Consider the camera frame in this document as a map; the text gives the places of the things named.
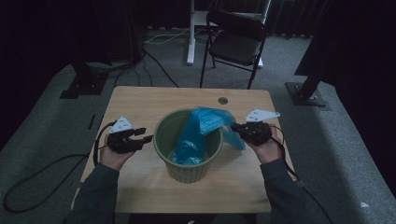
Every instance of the trash can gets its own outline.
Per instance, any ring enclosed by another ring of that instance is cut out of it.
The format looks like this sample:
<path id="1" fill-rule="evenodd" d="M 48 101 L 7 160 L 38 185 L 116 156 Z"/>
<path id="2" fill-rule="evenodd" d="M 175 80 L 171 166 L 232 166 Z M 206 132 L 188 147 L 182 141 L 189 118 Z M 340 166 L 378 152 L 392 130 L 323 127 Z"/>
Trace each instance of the trash can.
<path id="1" fill-rule="evenodd" d="M 221 130 L 216 129 L 205 136 L 206 149 L 203 162 L 194 165 L 172 162 L 177 140 L 190 113 L 191 109 L 180 109 L 169 113 L 157 124 L 153 136 L 155 150 L 164 161 L 169 175 L 185 184 L 195 183 L 206 175 L 210 164 L 218 156 L 223 142 Z"/>

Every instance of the gray sleeve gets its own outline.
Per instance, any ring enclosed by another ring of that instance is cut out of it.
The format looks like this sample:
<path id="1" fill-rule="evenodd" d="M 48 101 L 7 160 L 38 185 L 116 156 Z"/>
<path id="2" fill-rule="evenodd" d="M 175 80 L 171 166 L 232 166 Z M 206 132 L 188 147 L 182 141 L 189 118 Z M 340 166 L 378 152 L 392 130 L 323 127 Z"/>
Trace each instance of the gray sleeve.
<path id="1" fill-rule="evenodd" d="M 120 172 L 99 163 L 87 177 L 64 223 L 108 224 L 117 203 Z"/>
<path id="2" fill-rule="evenodd" d="M 313 223 L 306 212 L 305 192 L 293 182 L 285 162 L 278 159 L 260 168 L 272 206 L 271 223 Z"/>

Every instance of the cord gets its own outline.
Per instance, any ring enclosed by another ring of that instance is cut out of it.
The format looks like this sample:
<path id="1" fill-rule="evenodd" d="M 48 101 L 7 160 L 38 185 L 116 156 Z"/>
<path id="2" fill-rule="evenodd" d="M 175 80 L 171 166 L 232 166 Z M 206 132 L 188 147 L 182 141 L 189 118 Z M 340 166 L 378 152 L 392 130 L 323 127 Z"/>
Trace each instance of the cord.
<path id="1" fill-rule="evenodd" d="M 144 51 L 147 53 L 148 56 L 150 56 L 160 67 L 161 69 L 165 72 L 166 76 L 175 84 L 176 87 L 179 87 L 176 82 L 169 76 L 169 74 L 166 72 L 166 70 L 163 68 L 163 65 L 160 64 L 160 62 L 157 61 L 150 53 L 148 53 L 145 49 Z"/>
<path id="2" fill-rule="evenodd" d="M 138 85 L 139 87 L 141 87 L 141 85 L 140 85 L 140 74 L 139 74 L 138 72 L 136 72 L 136 68 L 134 69 L 134 72 L 135 72 L 136 75 L 137 75 L 137 85 Z"/>
<path id="3" fill-rule="evenodd" d="M 127 67 L 127 68 L 125 68 L 124 70 L 122 70 L 122 71 L 117 75 L 116 80 L 114 81 L 114 88 L 117 87 L 117 81 L 119 80 L 120 76 L 121 76 L 122 74 L 124 74 L 126 71 L 128 71 L 129 69 L 132 69 L 132 68 L 134 68 L 134 67 L 133 67 L 133 66 L 132 66 L 132 67 Z"/>
<path id="4" fill-rule="evenodd" d="M 219 1 L 219 0 L 212 0 L 212 1 L 210 2 L 209 6 L 206 8 L 205 11 L 208 11 L 208 10 L 213 6 L 213 4 L 215 4 L 215 8 L 216 8 L 217 5 L 218 5 L 218 1 Z M 185 29 L 183 32 L 181 32 L 181 33 L 178 34 L 178 35 L 155 35 L 154 37 L 150 38 L 149 40 L 145 41 L 144 43 L 145 43 L 145 44 L 150 44 L 150 45 L 161 45 L 161 44 L 166 44 L 166 43 L 168 43 L 169 41 L 175 39 L 176 37 L 183 35 L 183 34 L 186 33 L 187 31 L 189 31 L 190 29 L 191 29 L 191 28 L 187 28 L 187 29 Z M 205 28 L 203 28 L 203 29 L 197 31 L 195 34 L 198 35 L 198 34 L 201 33 L 204 29 L 205 29 Z M 161 36 L 172 36 L 172 37 L 169 38 L 169 39 L 167 39 L 167 40 L 165 40 L 165 41 L 163 41 L 163 42 L 160 42 L 160 43 L 151 43 L 151 42 L 150 42 L 151 40 L 154 40 L 155 38 L 161 37 Z"/>
<path id="5" fill-rule="evenodd" d="M 50 163 L 49 165 L 45 166 L 44 168 L 42 168 L 41 170 L 39 170 L 38 172 L 34 173 L 33 175 L 30 175 L 26 178 L 24 178 L 23 180 L 21 180 L 20 182 L 16 183 L 14 186 L 12 186 L 6 193 L 6 196 L 4 197 L 3 200 L 3 207 L 6 211 L 10 212 L 10 213 L 24 213 L 27 211 L 31 211 L 35 208 L 37 208 L 38 206 L 40 206 L 41 204 L 43 204 L 44 202 L 46 202 L 58 189 L 59 187 L 66 181 L 66 179 L 73 173 L 73 171 L 79 166 L 80 163 L 82 163 L 86 158 L 88 158 L 90 155 L 90 152 L 86 153 L 86 154 L 72 154 L 72 155 L 68 155 L 65 157 L 62 157 L 60 159 L 58 159 L 57 161 L 54 161 L 52 163 Z M 36 177 L 37 175 L 41 174 L 42 172 L 44 172 L 45 170 L 47 170 L 48 168 L 50 168 L 53 164 L 68 159 L 68 158 L 72 158 L 72 157 L 82 157 L 74 166 L 73 168 L 69 171 L 69 173 L 65 176 L 65 178 L 61 181 L 61 183 L 59 183 L 55 189 L 49 194 L 47 195 L 41 202 L 28 207 L 28 208 L 23 208 L 23 209 L 15 209 L 12 208 L 8 205 L 8 197 L 20 186 L 22 186 L 24 183 L 26 183 L 27 181 L 33 179 L 34 177 Z"/>
<path id="6" fill-rule="evenodd" d="M 143 69 L 148 73 L 149 83 L 151 84 L 151 87 L 154 87 L 154 86 L 152 85 L 151 74 L 150 74 L 149 71 L 146 69 L 146 62 L 145 62 L 145 59 L 143 59 L 143 64 L 144 64 Z"/>
<path id="7" fill-rule="evenodd" d="M 114 72 L 120 69 L 125 69 L 125 68 L 129 68 L 131 67 L 132 63 L 128 62 L 125 64 L 121 64 L 121 65 L 117 65 L 117 66 L 112 66 L 109 68 L 102 68 L 102 67 L 95 67 L 93 65 L 89 65 L 87 64 L 87 66 L 93 71 L 93 72 L 103 72 L 103 73 L 110 73 L 110 72 Z"/>
<path id="8" fill-rule="evenodd" d="M 281 132 L 282 135 L 283 135 L 282 143 L 280 143 L 279 141 L 277 141 L 277 140 L 276 140 L 274 137 L 272 137 L 272 136 L 271 136 L 270 138 L 271 138 L 273 141 L 275 141 L 275 142 L 278 144 L 278 146 L 280 147 L 282 160 L 285 162 L 286 168 L 288 169 L 289 173 L 291 173 L 292 175 L 294 175 L 294 176 L 297 178 L 297 180 L 296 180 L 297 185 L 300 185 L 300 188 L 301 188 L 303 191 L 305 191 L 305 193 L 308 194 L 309 197 L 311 197 L 311 199 L 318 205 L 318 207 L 320 208 L 320 210 L 322 211 L 322 213 L 326 216 L 326 218 L 329 220 L 329 222 L 333 224 L 332 219 L 330 218 L 329 214 L 327 214 L 327 212 L 326 212 L 326 210 L 324 209 L 324 207 L 320 204 L 320 202 L 317 200 L 317 198 L 316 198 L 314 195 L 312 195 L 312 194 L 304 187 L 304 181 L 303 181 L 303 180 L 302 180 L 302 179 L 301 179 L 301 178 L 289 167 L 288 163 L 286 162 L 286 150 L 285 150 L 285 147 L 284 147 L 284 144 L 285 144 L 285 137 L 284 137 L 284 136 L 285 136 L 285 135 L 283 134 L 282 130 L 281 130 L 280 128 L 276 127 L 276 126 L 270 126 L 270 127 L 276 128 L 276 129 L 280 130 L 280 132 Z"/>
<path id="9" fill-rule="evenodd" d="M 117 121 L 108 123 L 108 124 L 105 125 L 105 127 L 103 127 L 102 130 L 99 132 L 99 134 L 98 134 L 98 136 L 97 136 L 97 138 L 96 138 L 96 140 L 95 140 L 95 144 L 94 144 L 94 148 L 93 148 L 93 156 L 92 156 L 92 158 L 93 158 L 93 165 L 94 165 L 94 166 L 96 166 L 96 165 L 98 164 L 98 150 L 100 149 L 100 148 L 99 148 L 99 140 L 100 140 L 100 138 L 101 138 L 103 132 L 105 131 L 105 129 L 108 128 L 108 127 L 110 127 L 110 126 L 113 126 L 116 122 L 117 122 Z"/>

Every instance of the chair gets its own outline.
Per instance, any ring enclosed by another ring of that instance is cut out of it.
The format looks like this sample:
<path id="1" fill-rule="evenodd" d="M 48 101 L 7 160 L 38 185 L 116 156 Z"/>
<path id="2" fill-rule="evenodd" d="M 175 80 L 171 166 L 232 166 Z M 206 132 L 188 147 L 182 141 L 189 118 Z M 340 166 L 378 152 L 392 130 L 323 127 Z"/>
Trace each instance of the chair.
<path id="1" fill-rule="evenodd" d="M 211 23 L 216 24 L 220 31 L 214 39 L 213 31 L 210 29 Z M 247 85 L 247 89 L 250 89 L 251 82 L 256 76 L 267 36 L 264 24 L 247 16 L 213 10 L 206 15 L 206 30 L 208 38 L 205 46 L 200 88 L 202 88 L 204 82 L 206 57 L 209 53 L 212 56 L 213 67 L 215 68 L 215 62 L 218 62 L 250 71 L 250 80 Z"/>

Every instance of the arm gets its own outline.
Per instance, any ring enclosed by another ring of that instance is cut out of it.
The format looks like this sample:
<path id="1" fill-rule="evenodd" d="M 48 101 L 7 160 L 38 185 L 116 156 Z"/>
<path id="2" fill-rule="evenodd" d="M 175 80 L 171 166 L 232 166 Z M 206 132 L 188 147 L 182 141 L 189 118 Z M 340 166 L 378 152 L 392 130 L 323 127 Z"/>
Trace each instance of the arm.
<path id="1" fill-rule="evenodd" d="M 84 181 L 64 223 L 110 223 L 116 209 L 120 169 L 132 155 L 133 152 L 118 154 L 102 148 L 100 163 Z"/>
<path id="2" fill-rule="evenodd" d="M 280 142 L 276 128 L 271 131 L 273 138 Z M 289 176 L 278 144 L 272 139 L 258 147 L 247 144 L 261 162 L 264 186 L 272 206 L 271 223 L 312 223 L 306 213 L 304 191 Z"/>

